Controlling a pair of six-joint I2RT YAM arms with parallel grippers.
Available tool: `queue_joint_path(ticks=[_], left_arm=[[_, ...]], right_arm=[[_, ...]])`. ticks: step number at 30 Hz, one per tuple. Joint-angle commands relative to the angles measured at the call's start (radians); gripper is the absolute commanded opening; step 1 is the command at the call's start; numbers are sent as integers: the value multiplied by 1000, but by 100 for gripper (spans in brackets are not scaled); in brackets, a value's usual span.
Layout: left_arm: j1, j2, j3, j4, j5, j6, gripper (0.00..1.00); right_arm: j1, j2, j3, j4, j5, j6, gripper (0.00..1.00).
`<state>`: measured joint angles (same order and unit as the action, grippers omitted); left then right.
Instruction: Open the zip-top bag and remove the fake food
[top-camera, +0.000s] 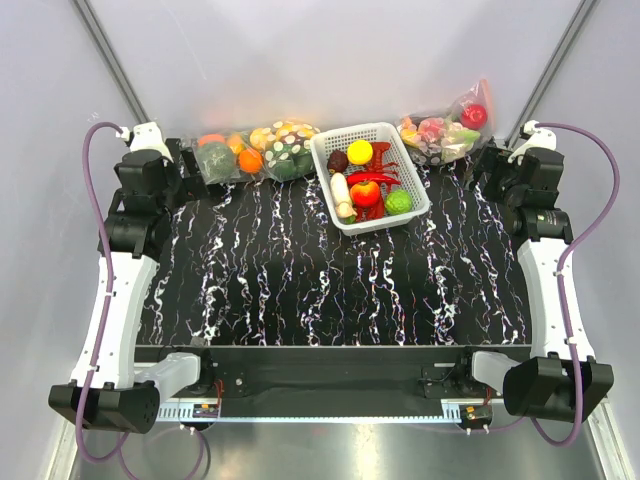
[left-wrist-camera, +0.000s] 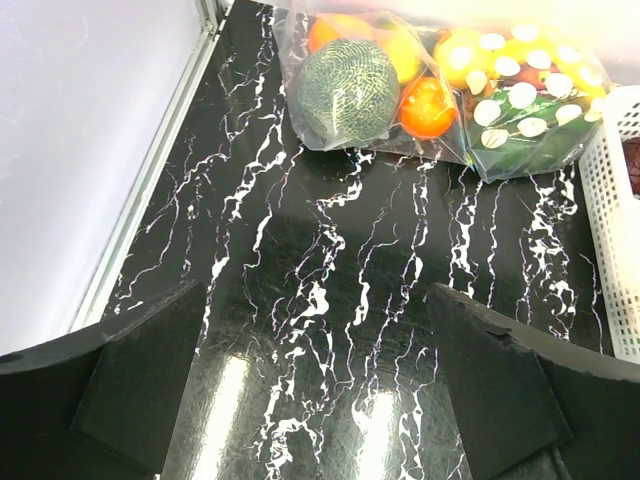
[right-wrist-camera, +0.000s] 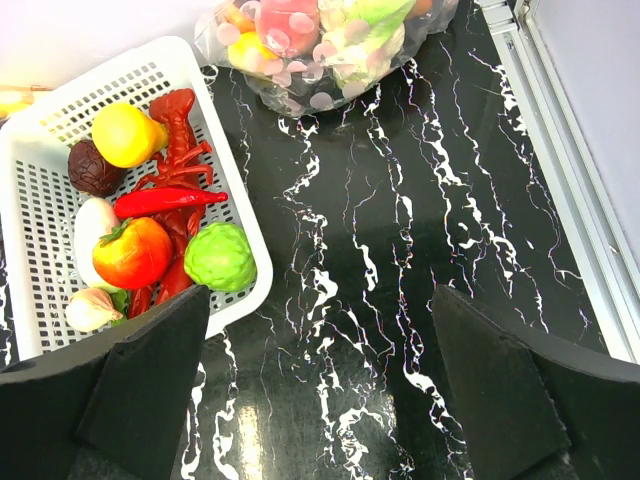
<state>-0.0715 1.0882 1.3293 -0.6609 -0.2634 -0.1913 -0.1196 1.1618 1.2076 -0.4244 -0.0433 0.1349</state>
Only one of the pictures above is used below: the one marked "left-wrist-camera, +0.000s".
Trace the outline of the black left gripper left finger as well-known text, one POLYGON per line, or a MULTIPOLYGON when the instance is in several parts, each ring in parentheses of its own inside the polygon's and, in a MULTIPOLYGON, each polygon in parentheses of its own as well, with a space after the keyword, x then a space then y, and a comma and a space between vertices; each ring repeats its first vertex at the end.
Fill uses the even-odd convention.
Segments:
POLYGON ((159 475, 205 304, 205 287, 183 281, 125 313, 3 355, 2 478, 159 475))

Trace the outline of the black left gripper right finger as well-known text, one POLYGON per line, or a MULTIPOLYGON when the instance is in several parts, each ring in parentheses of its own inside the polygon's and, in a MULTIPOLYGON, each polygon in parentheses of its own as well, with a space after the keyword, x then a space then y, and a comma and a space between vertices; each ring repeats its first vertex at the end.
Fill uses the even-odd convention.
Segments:
POLYGON ((638 365, 443 284, 427 308, 473 478, 638 478, 638 365))

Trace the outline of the clear blue-zip food bag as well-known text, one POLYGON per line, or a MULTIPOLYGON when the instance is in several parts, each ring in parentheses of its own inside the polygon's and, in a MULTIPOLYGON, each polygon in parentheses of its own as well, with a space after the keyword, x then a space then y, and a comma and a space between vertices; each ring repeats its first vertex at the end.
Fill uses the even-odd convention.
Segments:
POLYGON ((273 14, 290 122, 307 149, 470 163, 461 95, 434 58, 443 31, 385 11, 273 14))

